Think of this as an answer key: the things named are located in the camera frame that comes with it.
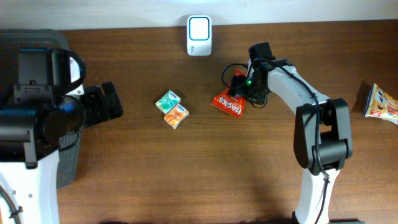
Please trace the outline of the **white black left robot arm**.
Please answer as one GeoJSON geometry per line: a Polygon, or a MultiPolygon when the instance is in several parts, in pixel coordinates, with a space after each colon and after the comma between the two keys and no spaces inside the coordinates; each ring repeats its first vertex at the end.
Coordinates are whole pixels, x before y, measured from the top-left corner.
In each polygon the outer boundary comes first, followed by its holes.
{"type": "Polygon", "coordinates": [[[58,223],[60,139],[123,115],[112,82],[77,93],[85,77],[74,51],[20,49],[18,81],[1,94],[3,222],[58,223]]]}

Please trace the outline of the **white barcode scanner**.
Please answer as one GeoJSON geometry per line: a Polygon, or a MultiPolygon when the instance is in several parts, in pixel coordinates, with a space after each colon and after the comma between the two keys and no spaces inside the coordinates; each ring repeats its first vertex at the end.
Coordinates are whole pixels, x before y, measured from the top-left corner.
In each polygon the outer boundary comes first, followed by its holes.
{"type": "Polygon", "coordinates": [[[212,20],[205,15],[187,18],[187,53],[202,57],[212,53],[212,20]]]}

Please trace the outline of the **orange tissue pack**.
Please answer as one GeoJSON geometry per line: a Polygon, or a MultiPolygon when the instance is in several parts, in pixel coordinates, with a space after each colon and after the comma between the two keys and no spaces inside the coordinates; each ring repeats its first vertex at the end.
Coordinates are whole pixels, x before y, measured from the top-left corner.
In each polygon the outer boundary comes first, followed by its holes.
{"type": "Polygon", "coordinates": [[[177,104],[164,116],[164,121],[173,129],[176,129],[179,124],[188,116],[189,110],[187,110],[181,104],[177,104]]]}

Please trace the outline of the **grey plastic mesh basket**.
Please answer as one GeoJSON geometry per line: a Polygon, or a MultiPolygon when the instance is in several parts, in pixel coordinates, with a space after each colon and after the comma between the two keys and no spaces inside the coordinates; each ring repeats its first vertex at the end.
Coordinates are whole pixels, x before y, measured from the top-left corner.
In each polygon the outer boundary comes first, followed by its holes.
{"type": "MultiPolygon", "coordinates": [[[[8,29],[1,31],[1,96],[18,80],[18,53],[23,47],[51,47],[69,49],[67,38],[52,29],[8,29]]],[[[68,149],[60,152],[57,171],[57,188],[70,185],[76,176],[82,132],[60,138],[60,146],[68,149]]]]}

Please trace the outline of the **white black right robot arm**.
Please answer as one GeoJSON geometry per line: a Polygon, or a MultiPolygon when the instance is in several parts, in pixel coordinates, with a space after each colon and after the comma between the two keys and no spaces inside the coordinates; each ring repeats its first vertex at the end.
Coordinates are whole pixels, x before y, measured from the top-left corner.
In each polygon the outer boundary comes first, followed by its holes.
{"type": "Polygon", "coordinates": [[[233,78],[229,95],[260,109],[275,93],[295,115],[293,149],[302,168],[300,200],[294,223],[329,223],[333,185],[353,154],[347,102],[331,99],[305,81],[286,58],[273,56],[269,43],[249,48],[246,74],[233,78]]]}

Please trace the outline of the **teal tissue pack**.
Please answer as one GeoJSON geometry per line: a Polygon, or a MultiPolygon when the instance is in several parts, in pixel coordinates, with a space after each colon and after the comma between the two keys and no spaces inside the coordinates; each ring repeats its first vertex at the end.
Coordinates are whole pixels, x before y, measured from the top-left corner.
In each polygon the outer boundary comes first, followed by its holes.
{"type": "Polygon", "coordinates": [[[171,109],[181,102],[181,98],[175,94],[172,90],[169,90],[161,99],[159,99],[155,105],[156,107],[167,114],[171,109]]]}

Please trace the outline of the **yellow snack bag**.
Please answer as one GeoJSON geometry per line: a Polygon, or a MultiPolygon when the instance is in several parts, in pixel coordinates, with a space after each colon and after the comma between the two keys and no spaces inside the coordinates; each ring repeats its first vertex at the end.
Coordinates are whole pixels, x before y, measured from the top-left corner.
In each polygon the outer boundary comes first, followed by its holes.
{"type": "Polygon", "coordinates": [[[397,100],[374,83],[366,98],[363,117],[380,118],[397,124],[397,100]]]}

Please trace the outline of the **red Hacks candy bag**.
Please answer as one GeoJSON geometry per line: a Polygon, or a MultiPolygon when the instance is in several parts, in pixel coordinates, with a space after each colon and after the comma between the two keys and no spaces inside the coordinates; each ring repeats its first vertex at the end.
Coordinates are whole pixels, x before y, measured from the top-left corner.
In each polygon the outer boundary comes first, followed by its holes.
{"type": "Polygon", "coordinates": [[[219,95],[215,96],[211,101],[211,106],[224,111],[236,118],[240,118],[243,115],[246,100],[242,96],[231,96],[228,92],[230,91],[231,84],[219,95]]]}

